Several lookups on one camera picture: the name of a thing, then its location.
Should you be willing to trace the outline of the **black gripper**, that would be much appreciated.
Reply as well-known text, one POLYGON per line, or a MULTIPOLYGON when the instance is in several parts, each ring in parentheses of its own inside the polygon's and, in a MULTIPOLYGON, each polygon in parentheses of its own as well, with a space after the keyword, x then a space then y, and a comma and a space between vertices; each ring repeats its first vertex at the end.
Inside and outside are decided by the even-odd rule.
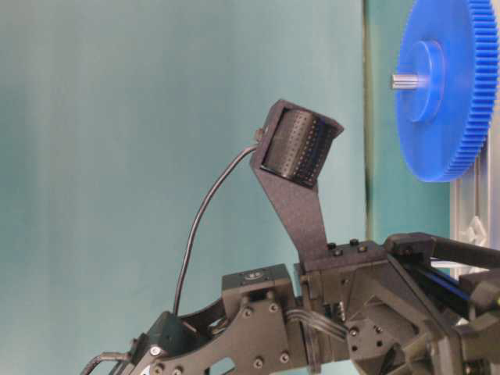
POLYGON ((295 267, 308 371, 348 359, 362 374, 498 374, 498 268, 499 250, 421 232, 330 244, 295 267), (489 271, 458 285, 434 258, 489 271))

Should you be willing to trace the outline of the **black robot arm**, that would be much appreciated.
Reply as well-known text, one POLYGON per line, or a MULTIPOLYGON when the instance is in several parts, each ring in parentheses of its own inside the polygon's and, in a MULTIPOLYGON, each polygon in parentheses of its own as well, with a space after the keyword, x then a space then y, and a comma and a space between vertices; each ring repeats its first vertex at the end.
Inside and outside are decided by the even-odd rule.
POLYGON ((383 244, 331 244, 296 266, 226 275, 222 296, 177 317, 164 312, 127 352, 103 352, 114 374, 271 374, 350 360, 361 374, 496 374, 499 253, 424 233, 383 244))

